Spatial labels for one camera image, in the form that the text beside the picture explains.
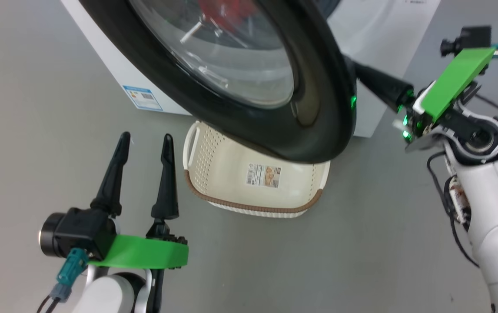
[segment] gray floor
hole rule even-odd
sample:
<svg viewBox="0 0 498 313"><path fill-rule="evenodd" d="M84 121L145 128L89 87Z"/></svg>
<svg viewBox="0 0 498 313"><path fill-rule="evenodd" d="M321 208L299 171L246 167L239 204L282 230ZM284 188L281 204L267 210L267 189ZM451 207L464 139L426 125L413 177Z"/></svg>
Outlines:
<svg viewBox="0 0 498 313"><path fill-rule="evenodd" d="M464 24L491 23L498 41L498 2L479 2L442 0L410 81L441 73L438 43ZM498 64L482 81L498 100ZM428 154L405 155L391 119L332 161L321 200L294 220L214 208L180 176L181 217L170 224L191 253L166 273L162 312L488 312L482 276L455 247L424 169ZM42 255L37 232L49 213L88 205L124 130L134 145L120 224L142 236L162 137L174 136L179 156L193 121L135 109L57 0L0 3L0 312L32 312L52 288L63 260ZM71 311L83 280L56 312Z"/></svg>

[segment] transparent glass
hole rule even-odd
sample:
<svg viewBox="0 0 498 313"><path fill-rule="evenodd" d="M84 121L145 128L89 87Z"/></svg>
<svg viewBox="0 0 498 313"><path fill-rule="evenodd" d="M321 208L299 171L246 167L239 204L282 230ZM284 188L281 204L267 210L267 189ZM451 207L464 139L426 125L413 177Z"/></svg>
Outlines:
<svg viewBox="0 0 498 313"><path fill-rule="evenodd" d="M293 73L275 29L252 0L130 0L183 65L216 93L256 107L289 102Z"/></svg>

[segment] white washing machine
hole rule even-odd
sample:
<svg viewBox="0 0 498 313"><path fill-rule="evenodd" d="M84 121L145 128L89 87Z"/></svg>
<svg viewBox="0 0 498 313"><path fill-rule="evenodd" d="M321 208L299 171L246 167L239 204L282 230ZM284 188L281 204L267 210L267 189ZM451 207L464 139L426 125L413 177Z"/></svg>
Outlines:
<svg viewBox="0 0 498 313"><path fill-rule="evenodd" d="M404 75L439 1L315 0L321 12L328 15L330 30L344 54L395 77ZM138 109L189 114L116 48L80 0L62 2ZM385 105L360 83L357 97L354 135L370 137L385 111Z"/></svg>

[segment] plastic basket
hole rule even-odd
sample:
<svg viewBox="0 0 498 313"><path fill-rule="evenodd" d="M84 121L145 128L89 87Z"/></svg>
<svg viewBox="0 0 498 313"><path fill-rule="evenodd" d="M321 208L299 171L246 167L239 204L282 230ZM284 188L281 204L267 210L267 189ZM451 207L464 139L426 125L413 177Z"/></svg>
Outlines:
<svg viewBox="0 0 498 313"><path fill-rule="evenodd" d="M213 206L293 218L319 200L330 162L297 164L271 158L197 121L183 145L183 169L191 191Z"/></svg>

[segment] open washing machine door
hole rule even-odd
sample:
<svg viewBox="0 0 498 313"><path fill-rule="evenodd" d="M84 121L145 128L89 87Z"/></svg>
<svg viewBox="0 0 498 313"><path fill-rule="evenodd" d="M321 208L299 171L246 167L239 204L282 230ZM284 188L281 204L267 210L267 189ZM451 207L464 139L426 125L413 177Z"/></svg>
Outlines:
<svg viewBox="0 0 498 313"><path fill-rule="evenodd" d="M268 155L320 163L348 144L356 87L326 22L336 0L80 0L195 117Z"/></svg>

